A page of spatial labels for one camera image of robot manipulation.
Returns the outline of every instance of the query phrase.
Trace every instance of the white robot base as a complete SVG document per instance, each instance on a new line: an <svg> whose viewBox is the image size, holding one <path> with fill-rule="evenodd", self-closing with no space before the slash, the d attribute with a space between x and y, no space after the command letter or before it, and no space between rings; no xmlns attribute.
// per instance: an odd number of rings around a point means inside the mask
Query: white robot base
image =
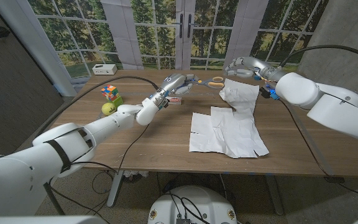
<svg viewBox="0 0 358 224"><path fill-rule="evenodd" d="M187 185L177 187L158 198L150 209L148 224L202 223L185 208L179 198L193 202L204 221L216 224L236 224L233 206L224 197L206 187ZM191 202L183 199L185 206L194 214L199 213Z"/></svg>

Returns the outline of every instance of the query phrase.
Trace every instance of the gray wall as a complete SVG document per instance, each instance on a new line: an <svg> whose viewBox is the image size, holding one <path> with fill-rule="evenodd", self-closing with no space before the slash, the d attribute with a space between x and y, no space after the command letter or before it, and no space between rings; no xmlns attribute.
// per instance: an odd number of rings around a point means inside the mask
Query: gray wall
<svg viewBox="0 0 358 224"><path fill-rule="evenodd" d="M330 0L308 46L337 44L358 49L358 0ZM315 82L358 93L358 55L340 49L305 52L300 73Z"/></svg>

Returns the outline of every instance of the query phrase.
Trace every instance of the window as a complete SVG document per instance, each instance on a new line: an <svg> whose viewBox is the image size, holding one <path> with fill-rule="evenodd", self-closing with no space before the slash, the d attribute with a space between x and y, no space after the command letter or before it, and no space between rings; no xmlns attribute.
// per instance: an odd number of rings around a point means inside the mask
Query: window
<svg viewBox="0 0 358 224"><path fill-rule="evenodd" d="M97 63L122 68L100 0L28 0L72 78L91 76Z"/></svg>
<svg viewBox="0 0 358 224"><path fill-rule="evenodd" d="M196 1L190 69L223 69L238 2Z"/></svg>
<svg viewBox="0 0 358 224"><path fill-rule="evenodd" d="M250 56L280 63L295 50L305 48L323 15L328 0L270 0ZM300 53L289 59L285 70L295 71Z"/></svg>
<svg viewBox="0 0 358 224"><path fill-rule="evenodd" d="M131 0L144 69L175 69L176 0Z"/></svg>

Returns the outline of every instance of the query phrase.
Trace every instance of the wooden table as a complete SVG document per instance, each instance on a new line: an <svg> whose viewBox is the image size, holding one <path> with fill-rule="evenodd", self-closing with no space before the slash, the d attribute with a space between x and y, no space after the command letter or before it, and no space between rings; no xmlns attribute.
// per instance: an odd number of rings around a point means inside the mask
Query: wooden table
<svg viewBox="0 0 358 224"><path fill-rule="evenodd" d="M148 78L157 85L174 73L173 70L120 70L115 77L135 75ZM194 73L201 79L220 76L221 71L177 71ZM113 76L93 76L83 87L84 92L91 86ZM229 77L232 80L262 85L254 79ZM122 79L110 83L117 87L125 104L140 104L154 92L146 82ZM101 88L88 93L69 107L54 123L54 126L74 122L88 124L100 114L106 100ZM279 101L261 96L256 101L254 111L255 125L269 154L258 159L232 159L220 153L189 152L189 138L192 113L210 114L210 107L230 107L219 96L219 90L194 86L191 92L182 96L182 105L170 105L159 111L144 135L129 149L122 164L123 170L175 171L175 172L213 172L229 174L274 174L274 175L324 175L311 156L301 138L290 114ZM358 177L358 140L325 128L306 117L306 112L293 108L310 136L319 147L326 163L334 175ZM99 145L94 161L118 168L122 155L129 144L144 130L137 123L132 129L116 133Z"/></svg>

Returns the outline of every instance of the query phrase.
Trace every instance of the yellow ball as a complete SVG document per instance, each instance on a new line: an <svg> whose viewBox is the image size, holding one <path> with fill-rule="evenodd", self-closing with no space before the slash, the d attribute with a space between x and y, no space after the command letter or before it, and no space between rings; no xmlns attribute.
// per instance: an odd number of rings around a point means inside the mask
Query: yellow ball
<svg viewBox="0 0 358 224"><path fill-rule="evenodd" d="M109 116L109 115L113 114L114 112L116 112L116 107L112 103L105 103L102 106L102 112L104 115Z"/></svg>

